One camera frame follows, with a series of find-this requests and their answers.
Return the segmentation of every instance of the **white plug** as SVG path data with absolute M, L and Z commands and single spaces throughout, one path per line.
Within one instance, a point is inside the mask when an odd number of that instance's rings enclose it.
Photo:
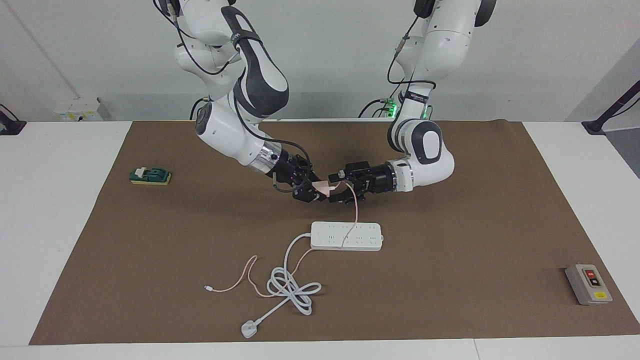
M 256 332 L 258 332 L 258 324 L 253 320 L 247 320 L 246 323 L 242 324 L 241 330 L 242 335 L 246 339 L 251 338 Z

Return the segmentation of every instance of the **green and yellow scrubber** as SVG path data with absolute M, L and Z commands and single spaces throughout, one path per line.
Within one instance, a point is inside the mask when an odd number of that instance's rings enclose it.
M 168 185 L 171 180 L 171 173 L 161 167 L 154 167 L 147 170 L 145 167 L 137 168 L 129 174 L 132 184 L 140 185 Z

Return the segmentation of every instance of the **gray switch box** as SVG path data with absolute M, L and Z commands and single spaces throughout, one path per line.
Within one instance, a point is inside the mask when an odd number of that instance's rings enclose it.
M 564 272 L 580 304 L 600 305 L 611 302 L 611 294 L 595 265 L 576 264 L 569 266 Z

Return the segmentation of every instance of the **power outlet socket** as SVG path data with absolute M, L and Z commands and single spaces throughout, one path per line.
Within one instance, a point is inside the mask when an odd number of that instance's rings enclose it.
M 314 222 L 311 224 L 311 248 L 343 251 L 379 251 L 382 248 L 384 237 L 379 224 L 357 223 L 344 239 L 352 226 L 352 222 Z

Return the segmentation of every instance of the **black stand base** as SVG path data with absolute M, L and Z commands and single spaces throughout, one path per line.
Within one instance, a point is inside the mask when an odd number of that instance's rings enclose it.
M 606 135 L 602 128 L 600 130 L 594 130 L 591 127 L 594 125 L 595 121 L 583 121 L 582 126 L 587 130 L 587 132 L 591 135 Z
M 26 121 L 19 121 L 19 120 L 13 123 L 16 124 L 17 127 L 15 127 L 12 130 L 4 129 L 0 131 L 0 135 L 18 135 L 22 131 L 22 129 L 24 129 L 24 126 L 27 124 Z

